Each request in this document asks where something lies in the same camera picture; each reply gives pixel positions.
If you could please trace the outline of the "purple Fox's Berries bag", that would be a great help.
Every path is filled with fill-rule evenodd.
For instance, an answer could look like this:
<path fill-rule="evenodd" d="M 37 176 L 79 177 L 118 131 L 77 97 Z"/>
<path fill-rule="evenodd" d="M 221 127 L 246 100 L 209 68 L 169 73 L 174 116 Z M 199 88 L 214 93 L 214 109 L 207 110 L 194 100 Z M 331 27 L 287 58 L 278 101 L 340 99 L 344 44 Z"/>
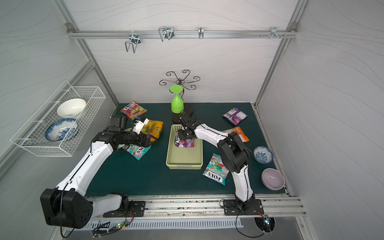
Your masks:
<path fill-rule="evenodd" d="M 190 140 L 180 140 L 178 136 L 175 137 L 175 146 L 177 148 L 193 148 L 194 147 L 194 139 Z"/>

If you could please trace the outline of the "pale green plastic basket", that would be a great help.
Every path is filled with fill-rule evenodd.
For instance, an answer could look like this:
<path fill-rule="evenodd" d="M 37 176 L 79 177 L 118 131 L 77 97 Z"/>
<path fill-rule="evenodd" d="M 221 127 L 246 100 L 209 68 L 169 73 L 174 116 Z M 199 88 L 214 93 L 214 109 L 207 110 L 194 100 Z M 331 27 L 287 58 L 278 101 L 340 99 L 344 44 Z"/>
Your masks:
<path fill-rule="evenodd" d="M 182 125 L 171 126 L 166 165 L 170 170 L 200 170 L 203 166 L 203 141 L 194 140 L 193 148 L 179 148 L 175 144 L 176 135 Z"/>

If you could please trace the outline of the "orange Fox's Fruits bag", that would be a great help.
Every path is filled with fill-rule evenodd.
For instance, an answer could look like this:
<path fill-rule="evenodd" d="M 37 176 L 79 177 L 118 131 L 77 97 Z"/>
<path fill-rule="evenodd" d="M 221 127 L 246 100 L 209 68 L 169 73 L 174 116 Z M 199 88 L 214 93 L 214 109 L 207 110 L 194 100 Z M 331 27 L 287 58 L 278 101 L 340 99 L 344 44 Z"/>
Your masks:
<path fill-rule="evenodd" d="M 242 129 L 240 127 L 235 127 L 235 128 L 223 131 L 223 133 L 227 133 L 227 134 L 232 133 L 232 132 L 237 133 L 243 143 L 247 143 L 249 141 L 249 138 L 244 134 L 244 132 L 242 131 Z"/>

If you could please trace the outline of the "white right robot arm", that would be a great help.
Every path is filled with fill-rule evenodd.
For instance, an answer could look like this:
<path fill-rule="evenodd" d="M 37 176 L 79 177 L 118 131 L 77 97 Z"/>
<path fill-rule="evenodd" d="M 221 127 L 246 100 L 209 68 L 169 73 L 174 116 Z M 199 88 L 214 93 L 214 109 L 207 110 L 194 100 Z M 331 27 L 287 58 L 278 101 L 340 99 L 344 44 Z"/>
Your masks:
<path fill-rule="evenodd" d="M 250 152 L 240 136 L 235 133 L 224 133 L 215 130 L 205 123 L 195 121 L 191 117 L 179 117 L 182 129 L 179 130 L 181 140 L 200 139 L 217 147 L 222 162 L 232 174 L 235 184 L 235 198 L 241 211 L 249 209 L 255 201 L 249 178 Z"/>

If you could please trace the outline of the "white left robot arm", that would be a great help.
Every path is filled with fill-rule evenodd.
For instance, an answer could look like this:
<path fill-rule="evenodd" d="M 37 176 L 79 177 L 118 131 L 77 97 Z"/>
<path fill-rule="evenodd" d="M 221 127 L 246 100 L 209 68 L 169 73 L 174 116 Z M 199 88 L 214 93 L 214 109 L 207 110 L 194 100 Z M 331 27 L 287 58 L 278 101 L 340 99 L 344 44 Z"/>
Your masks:
<path fill-rule="evenodd" d="M 112 211 L 129 211 L 128 198 L 121 194 L 109 194 L 88 200 L 87 189 L 105 160 L 120 145 L 136 145 L 148 148 L 158 138 L 135 132 L 99 132 L 91 146 L 75 168 L 55 188 L 45 189 L 40 201 L 49 226 L 73 229 L 83 228 L 92 218 Z"/>

